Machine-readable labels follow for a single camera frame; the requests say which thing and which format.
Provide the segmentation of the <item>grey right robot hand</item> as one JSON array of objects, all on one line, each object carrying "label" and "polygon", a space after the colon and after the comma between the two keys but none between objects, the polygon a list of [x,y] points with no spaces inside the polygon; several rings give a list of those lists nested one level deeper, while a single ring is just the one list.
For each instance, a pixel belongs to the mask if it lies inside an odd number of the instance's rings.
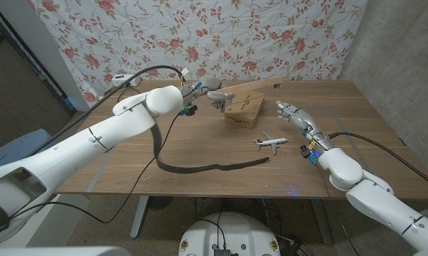
[{"label": "grey right robot hand", "polygon": [[334,148],[331,140],[323,135],[316,121],[308,112],[287,102],[276,101],[276,105],[277,118],[292,124],[303,137],[310,142],[315,142],[321,151]]}]

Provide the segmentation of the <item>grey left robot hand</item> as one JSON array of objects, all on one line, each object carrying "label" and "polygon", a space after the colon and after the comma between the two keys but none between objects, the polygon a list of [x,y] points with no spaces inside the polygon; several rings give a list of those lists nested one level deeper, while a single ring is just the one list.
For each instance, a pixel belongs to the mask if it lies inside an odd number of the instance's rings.
[{"label": "grey left robot hand", "polygon": [[219,78],[208,78],[189,85],[184,85],[181,89],[183,103],[187,105],[192,103],[194,99],[201,96],[206,96],[209,100],[212,101],[225,100],[231,103],[235,95],[220,91],[220,89],[225,87],[226,84],[223,83]]}]

